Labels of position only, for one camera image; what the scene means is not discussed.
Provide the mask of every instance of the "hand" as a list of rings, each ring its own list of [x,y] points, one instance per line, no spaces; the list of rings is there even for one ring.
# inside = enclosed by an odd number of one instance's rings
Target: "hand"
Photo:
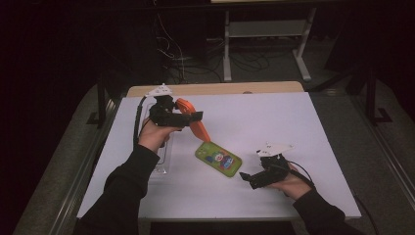
[[[150,119],[143,120],[143,127],[139,136],[138,144],[153,152],[157,152],[163,142],[170,137],[173,131],[181,130],[183,127],[157,126]]]
[[[289,167],[290,169],[298,171],[292,164],[289,164]],[[268,185],[268,187],[281,190],[294,200],[299,199],[302,195],[311,190],[311,187],[308,186],[308,184],[291,173],[289,173],[284,180],[272,183]]]

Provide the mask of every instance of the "metal stand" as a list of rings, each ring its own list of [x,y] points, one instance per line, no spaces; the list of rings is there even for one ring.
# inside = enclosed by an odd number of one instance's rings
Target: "metal stand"
[[[297,49],[293,50],[294,58],[296,59],[297,66],[300,69],[302,79],[304,81],[310,81],[311,76],[308,72],[307,67],[305,66],[304,60],[302,59],[302,53],[305,48],[305,43],[307,42],[308,35],[311,30],[312,22],[314,20],[316,8],[312,8],[309,11],[306,20],[301,21],[277,21],[277,22],[258,22],[256,23],[247,23],[246,27],[241,26],[239,23],[232,24],[232,34],[230,33],[230,22],[229,22],[229,11],[226,11],[225,16],[225,52],[223,56],[223,80],[225,82],[232,81],[231,67],[229,61],[229,38],[230,37],[250,37],[250,36],[294,36],[300,35],[301,42]],[[259,30],[259,26],[263,29],[264,27],[274,27],[266,28],[269,30]]]
[[[305,66],[304,60],[302,59],[302,52],[304,52],[305,43],[307,42],[308,35],[311,30],[312,21],[314,20],[314,16],[315,16],[315,11],[316,11],[315,8],[312,8],[310,10],[310,13],[308,14],[308,17],[307,17],[307,21],[304,25],[304,29],[302,31],[301,43],[297,49],[293,50],[294,58],[296,59],[297,66],[300,69],[300,73],[304,81],[311,80],[310,73],[308,72],[308,69]]]

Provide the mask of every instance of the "table leg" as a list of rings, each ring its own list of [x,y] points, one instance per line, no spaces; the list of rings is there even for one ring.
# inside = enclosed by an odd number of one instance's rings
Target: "table leg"
[[[300,43],[300,45],[297,49],[293,50],[294,58],[296,59],[297,66],[300,69],[302,79],[304,81],[310,81],[311,80],[311,76],[308,72],[307,67],[305,66],[304,60],[302,59],[302,52],[304,51],[305,43],[307,42],[308,35],[310,33],[310,30],[311,30],[312,21],[314,19],[315,11],[316,11],[315,8],[312,8],[310,10],[310,12],[308,14],[308,17],[307,17],[307,21],[304,24],[304,29],[302,31],[301,43]]]

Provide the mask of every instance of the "wooden table edge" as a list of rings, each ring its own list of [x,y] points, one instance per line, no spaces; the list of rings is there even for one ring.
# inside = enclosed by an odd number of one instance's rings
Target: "wooden table edge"
[[[240,83],[205,83],[167,85],[173,95],[220,95],[244,93],[287,93],[303,92],[298,81],[240,82]],[[143,97],[157,85],[132,86],[126,97]]]

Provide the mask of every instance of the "phone case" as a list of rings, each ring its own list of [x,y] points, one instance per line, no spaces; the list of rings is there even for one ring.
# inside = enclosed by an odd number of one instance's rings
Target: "phone case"
[[[241,158],[213,142],[204,142],[196,150],[195,156],[228,177],[233,177],[242,165]]]

